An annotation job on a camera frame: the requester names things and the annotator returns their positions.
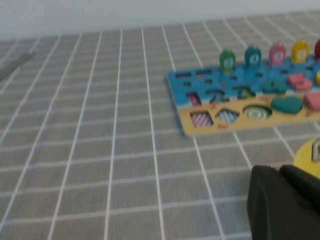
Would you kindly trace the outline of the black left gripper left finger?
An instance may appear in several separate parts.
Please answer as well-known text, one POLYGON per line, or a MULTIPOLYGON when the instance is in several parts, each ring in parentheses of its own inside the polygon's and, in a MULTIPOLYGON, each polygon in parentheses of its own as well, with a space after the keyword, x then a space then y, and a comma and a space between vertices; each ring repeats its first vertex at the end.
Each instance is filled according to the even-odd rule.
POLYGON ((254 240, 320 238, 320 200, 301 196, 280 169, 267 165, 252 168, 247 215, 254 240))

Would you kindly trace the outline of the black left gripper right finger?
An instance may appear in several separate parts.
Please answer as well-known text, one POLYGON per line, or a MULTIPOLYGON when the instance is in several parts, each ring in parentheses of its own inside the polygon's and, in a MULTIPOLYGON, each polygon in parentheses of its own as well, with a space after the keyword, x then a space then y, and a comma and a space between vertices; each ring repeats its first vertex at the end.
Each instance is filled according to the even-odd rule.
POLYGON ((305 199, 320 199, 320 179, 294 166, 283 165, 279 172, 290 185, 305 199))

